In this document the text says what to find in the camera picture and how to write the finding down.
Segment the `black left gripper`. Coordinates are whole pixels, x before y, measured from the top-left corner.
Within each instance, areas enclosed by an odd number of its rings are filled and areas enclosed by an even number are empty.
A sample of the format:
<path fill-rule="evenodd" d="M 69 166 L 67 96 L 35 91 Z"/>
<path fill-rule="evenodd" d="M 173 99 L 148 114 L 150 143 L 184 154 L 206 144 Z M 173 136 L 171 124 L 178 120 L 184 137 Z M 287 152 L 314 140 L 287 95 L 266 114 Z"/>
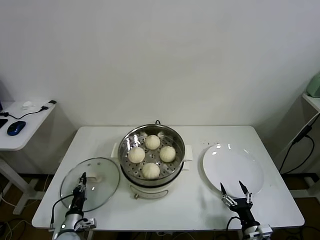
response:
<path fill-rule="evenodd" d="M 68 211 L 69 214 L 84 215 L 83 206 L 86 201 L 86 188 L 87 188 L 87 173 L 84 172 L 77 185 L 73 189 L 73 199 Z"/>

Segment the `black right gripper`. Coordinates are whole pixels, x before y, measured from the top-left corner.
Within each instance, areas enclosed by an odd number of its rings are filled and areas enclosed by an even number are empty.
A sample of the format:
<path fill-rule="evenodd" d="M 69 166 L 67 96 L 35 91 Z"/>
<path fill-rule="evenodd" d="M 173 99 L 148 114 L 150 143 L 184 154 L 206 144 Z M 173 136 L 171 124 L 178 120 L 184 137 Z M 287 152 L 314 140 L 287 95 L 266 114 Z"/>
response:
<path fill-rule="evenodd" d="M 241 190 L 245 194 L 245 198 L 237 198 L 233 200 L 228 194 L 223 184 L 220 183 L 221 188 L 221 200 L 223 203 L 229 207 L 232 212 L 237 213 L 241 225 L 253 225 L 254 224 L 254 216 L 251 212 L 251 208 L 253 206 L 252 202 L 252 193 L 249 192 L 247 187 L 239 180 L 239 185 Z"/>

